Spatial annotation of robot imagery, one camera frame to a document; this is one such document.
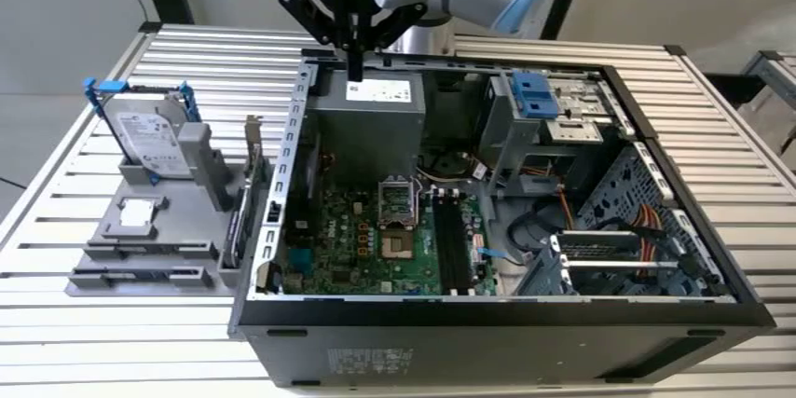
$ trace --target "green circuit board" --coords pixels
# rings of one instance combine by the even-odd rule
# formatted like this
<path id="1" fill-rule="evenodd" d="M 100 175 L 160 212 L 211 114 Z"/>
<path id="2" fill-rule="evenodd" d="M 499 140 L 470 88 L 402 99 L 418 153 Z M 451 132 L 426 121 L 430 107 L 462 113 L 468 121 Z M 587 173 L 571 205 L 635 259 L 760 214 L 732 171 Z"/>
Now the green circuit board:
<path id="1" fill-rule="evenodd" d="M 315 238 L 312 268 L 307 275 L 288 267 L 286 292 L 306 295 L 440 295 L 443 294 L 435 247 L 435 214 L 428 198 L 418 204 L 418 226 L 411 233 L 411 258 L 392 258 L 383 244 L 391 229 L 379 226 L 379 192 L 324 189 L 320 221 Z M 475 198 L 460 203 L 466 223 L 479 221 Z M 468 254 L 472 236 L 467 239 Z M 478 295 L 494 295 L 491 264 L 487 278 L 475 286 Z"/>

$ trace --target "motherboard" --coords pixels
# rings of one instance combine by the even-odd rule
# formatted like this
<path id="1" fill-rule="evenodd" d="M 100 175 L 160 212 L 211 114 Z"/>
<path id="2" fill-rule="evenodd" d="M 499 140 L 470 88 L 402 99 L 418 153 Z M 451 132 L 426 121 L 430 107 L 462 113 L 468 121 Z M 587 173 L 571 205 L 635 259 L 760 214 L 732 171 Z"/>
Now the motherboard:
<path id="1" fill-rule="evenodd" d="M 480 241 L 487 245 L 476 198 L 460 195 L 451 200 L 451 216 L 460 221 L 452 234 L 436 227 L 435 194 L 412 188 L 407 191 L 414 196 L 406 198 L 398 185 L 386 184 L 371 190 L 323 188 L 314 247 L 288 250 L 286 293 L 446 295 L 448 265 L 455 262 L 467 269 L 459 268 L 468 285 L 463 293 L 495 295 L 491 263 L 474 246 Z M 391 216 L 399 216 L 402 223 Z M 458 242 L 454 257 L 440 257 L 440 234 Z"/>

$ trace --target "perforated metal panel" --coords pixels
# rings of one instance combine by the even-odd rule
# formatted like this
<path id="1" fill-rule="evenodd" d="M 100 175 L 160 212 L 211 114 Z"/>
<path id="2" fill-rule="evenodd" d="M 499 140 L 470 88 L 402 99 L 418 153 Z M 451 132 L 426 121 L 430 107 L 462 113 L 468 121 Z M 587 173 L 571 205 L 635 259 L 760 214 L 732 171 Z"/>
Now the perforated metal panel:
<path id="1" fill-rule="evenodd" d="M 676 238 L 688 252 L 702 255 L 706 268 L 723 278 L 688 215 L 672 207 L 674 199 L 672 189 L 644 144 L 628 145 L 579 211 L 583 227 L 592 227 L 615 216 L 631 223 L 639 215 L 642 204 L 647 204 L 656 210 L 667 234 Z M 702 281 L 696 281 L 696 284 L 704 287 Z"/>

